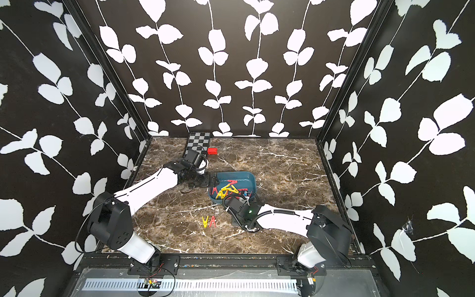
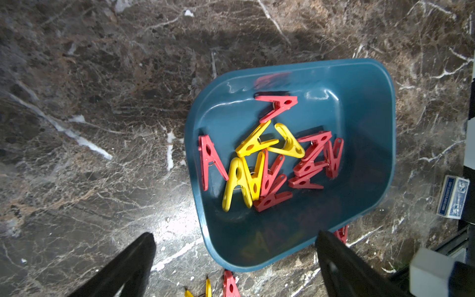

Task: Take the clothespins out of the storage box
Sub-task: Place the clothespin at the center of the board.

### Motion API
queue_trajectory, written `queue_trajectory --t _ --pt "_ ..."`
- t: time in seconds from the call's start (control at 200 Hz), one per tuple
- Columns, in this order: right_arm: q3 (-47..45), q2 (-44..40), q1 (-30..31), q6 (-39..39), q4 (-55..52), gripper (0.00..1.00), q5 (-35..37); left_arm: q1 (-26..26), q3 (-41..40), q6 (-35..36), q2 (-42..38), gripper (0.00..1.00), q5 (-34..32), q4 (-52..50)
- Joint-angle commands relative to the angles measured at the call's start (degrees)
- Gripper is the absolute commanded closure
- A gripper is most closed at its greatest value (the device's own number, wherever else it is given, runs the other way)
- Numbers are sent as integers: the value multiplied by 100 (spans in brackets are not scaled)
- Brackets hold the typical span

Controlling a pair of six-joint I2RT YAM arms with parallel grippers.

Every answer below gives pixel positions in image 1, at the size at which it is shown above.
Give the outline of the red clothespin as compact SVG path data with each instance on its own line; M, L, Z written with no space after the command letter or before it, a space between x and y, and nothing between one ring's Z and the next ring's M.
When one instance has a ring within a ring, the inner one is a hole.
M215 216L212 216L211 221L209 223L209 227L216 227L216 218Z

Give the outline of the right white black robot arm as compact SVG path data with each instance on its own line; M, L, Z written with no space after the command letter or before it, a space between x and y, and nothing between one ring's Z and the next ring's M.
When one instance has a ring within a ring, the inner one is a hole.
M324 262L350 265L348 251L353 237L349 225L324 205L312 210L289 210L264 204L257 196L232 194L221 205L248 233L281 230L308 239L296 253L296 262L311 269Z

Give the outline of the teal plastic storage box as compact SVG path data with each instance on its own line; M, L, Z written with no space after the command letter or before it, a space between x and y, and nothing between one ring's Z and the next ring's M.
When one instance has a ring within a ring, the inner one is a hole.
M213 204L221 204L230 194L239 194L253 201L256 179L250 172L218 172L210 175L208 194Z

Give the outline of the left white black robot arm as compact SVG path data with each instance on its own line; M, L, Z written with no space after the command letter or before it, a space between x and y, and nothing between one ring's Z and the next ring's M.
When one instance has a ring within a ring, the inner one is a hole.
M94 202L86 229L112 250L120 251L138 263L149 265L160 251L141 238L133 228L132 216L148 202L179 184L192 188L212 188L218 184L215 174L198 172L176 162L164 165L141 182L118 191L103 193Z

